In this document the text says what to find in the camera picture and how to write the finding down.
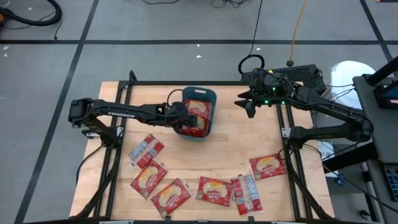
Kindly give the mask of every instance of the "red snack bag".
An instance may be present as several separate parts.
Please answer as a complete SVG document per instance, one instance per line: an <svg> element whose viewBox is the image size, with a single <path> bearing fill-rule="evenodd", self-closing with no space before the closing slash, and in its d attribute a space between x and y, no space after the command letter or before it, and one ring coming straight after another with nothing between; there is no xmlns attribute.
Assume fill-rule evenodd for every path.
<svg viewBox="0 0 398 224"><path fill-rule="evenodd" d="M249 162L256 180L286 174L285 164L278 154L250 159Z"/></svg>
<svg viewBox="0 0 398 224"><path fill-rule="evenodd" d="M181 179L175 179L165 189L151 198L162 218L166 217L184 201L191 197L188 185Z"/></svg>
<svg viewBox="0 0 398 224"><path fill-rule="evenodd" d="M182 126L181 134L199 138L205 137L210 126L211 102L185 100L184 105L187 107L190 115L198 116L198 126Z"/></svg>
<svg viewBox="0 0 398 224"><path fill-rule="evenodd" d="M146 199L166 173L167 170L164 169L163 164L153 159L138 174L130 186Z"/></svg>
<svg viewBox="0 0 398 224"><path fill-rule="evenodd" d="M232 178L233 191L240 215L262 211L262 206L253 175L244 174Z"/></svg>
<svg viewBox="0 0 398 224"><path fill-rule="evenodd" d="M229 206L231 195L231 183L200 177L197 199Z"/></svg>
<svg viewBox="0 0 398 224"><path fill-rule="evenodd" d="M148 135L129 154L131 164L144 168L155 157L164 145L152 134Z"/></svg>

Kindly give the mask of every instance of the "wooden table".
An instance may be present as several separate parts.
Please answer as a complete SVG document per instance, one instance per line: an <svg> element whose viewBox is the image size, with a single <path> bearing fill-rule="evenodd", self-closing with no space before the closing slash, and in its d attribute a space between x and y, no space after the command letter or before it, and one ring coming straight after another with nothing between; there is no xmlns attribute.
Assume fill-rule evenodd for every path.
<svg viewBox="0 0 398 224"><path fill-rule="evenodd" d="M98 98L114 101L117 86L117 82L104 82ZM204 87L212 89L217 94L213 129L204 142L180 139L171 128L153 127L133 119L127 120L112 219L161 220L162 218L150 198L175 178L185 179L194 195L201 176L230 181L231 177L250 171L249 159L275 154L282 148L275 106L258 108L256 116L249 119L246 112L234 104L234 101L238 100L236 95L246 91L247 86ZM130 104L163 103L166 101L167 95L176 88L183 88L183 86L133 86ZM178 92L170 97L170 102L180 100L181 95ZM293 115L297 126L312 127L308 111L293 108ZM284 117L287 123L285 108ZM109 116L103 116L100 119L107 125L111 123ZM156 158L166 165L169 172L150 197L144 200L129 186L138 171L130 165L127 155L150 133L165 144L165 148ZM100 144L99 139L89 140L85 156ZM318 147L316 141L309 141L307 144ZM105 150L102 150L95 154L81 168L70 215L77 214L98 188L104 152ZM301 150L301 155L309 191L325 211L333 216L333 208L319 154L305 146ZM264 209L263 212L253 214L256 221L294 220L287 174L259 180L256 185ZM300 202L300 213L304 217L302 194L298 188L297 195ZM108 193L105 192L101 214L104 214L107 198ZM178 207L171 217L173 220L248 220L246 215L239 216L236 202L232 202L230 207L225 207L197 200L194 197Z"/></svg>

